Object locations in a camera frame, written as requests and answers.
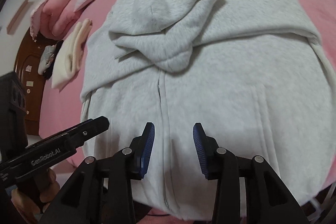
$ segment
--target zipper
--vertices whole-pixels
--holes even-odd
[[[159,93],[159,97],[160,97],[160,106],[161,106],[161,93],[160,93],[160,77],[157,81],[157,91]],[[167,209],[169,211],[171,211],[169,204],[168,204],[168,198],[167,198],[167,193],[166,193],[166,183],[165,183],[165,176],[163,175],[163,199],[165,201],[165,204],[167,206]]]

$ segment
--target brown wooden furniture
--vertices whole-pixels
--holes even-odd
[[[16,55],[14,71],[18,74],[26,90],[27,115],[25,121],[29,135],[39,134],[40,110],[45,84],[45,79],[37,73],[37,68],[45,46],[54,44],[56,44],[55,40],[47,39],[40,34],[36,37],[35,42],[28,29]],[[28,81],[33,82],[33,86],[27,86]]]

